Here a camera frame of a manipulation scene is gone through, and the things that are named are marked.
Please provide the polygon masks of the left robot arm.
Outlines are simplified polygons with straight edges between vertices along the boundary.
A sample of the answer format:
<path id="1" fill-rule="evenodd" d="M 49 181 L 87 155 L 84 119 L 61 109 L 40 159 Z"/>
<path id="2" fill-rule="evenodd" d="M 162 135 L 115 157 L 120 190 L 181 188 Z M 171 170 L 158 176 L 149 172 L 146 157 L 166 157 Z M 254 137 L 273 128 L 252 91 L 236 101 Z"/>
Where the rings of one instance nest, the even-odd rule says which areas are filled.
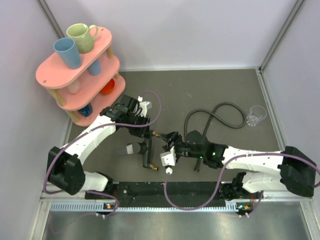
<path id="1" fill-rule="evenodd" d="M 53 147 L 48 153 L 46 183 L 75 195 L 96 191 L 102 198 L 109 198 L 114 191 L 112 179 L 103 173 L 84 171 L 88 156 L 109 136 L 120 128 L 139 138 L 150 138 L 150 101 L 123 95 L 119 103 L 104 108 L 93 123 L 73 141 L 63 147 Z"/>

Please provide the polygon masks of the black fitting with brass connectors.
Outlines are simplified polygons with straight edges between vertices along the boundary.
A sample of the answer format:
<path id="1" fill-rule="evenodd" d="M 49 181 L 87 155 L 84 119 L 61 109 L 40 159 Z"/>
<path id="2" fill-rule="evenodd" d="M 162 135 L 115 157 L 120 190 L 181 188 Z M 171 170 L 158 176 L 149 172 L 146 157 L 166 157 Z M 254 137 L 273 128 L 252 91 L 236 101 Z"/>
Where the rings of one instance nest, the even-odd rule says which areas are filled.
<path id="1" fill-rule="evenodd" d="M 153 134 L 149 131 L 144 137 L 142 142 L 128 143 L 116 151 L 118 156 L 139 154 L 142 156 L 142 166 L 146 169 L 158 171 L 159 167 L 152 161 L 152 143 Z"/>

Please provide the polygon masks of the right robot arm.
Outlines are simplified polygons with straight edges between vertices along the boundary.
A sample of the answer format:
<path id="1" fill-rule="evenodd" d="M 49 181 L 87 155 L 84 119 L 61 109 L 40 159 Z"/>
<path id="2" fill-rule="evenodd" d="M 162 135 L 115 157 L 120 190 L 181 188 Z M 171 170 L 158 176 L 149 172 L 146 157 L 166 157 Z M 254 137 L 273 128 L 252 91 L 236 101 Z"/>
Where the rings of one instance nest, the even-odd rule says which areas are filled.
<path id="1" fill-rule="evenodd" d="M 274 152 L 244 150 L 210 142 L 196 130 L 189 132 L 185 140 L 177 131 L 154 136 L 164 141 L 160 159 L 168 175 L 181 157 L 195 158 L 212 169 L 240 169 L 232 180 L 233 192 L 239 198 L 260 191 L 284 190 L 300 197 L 314 195 L 319 169 L 296 147 Z"/>

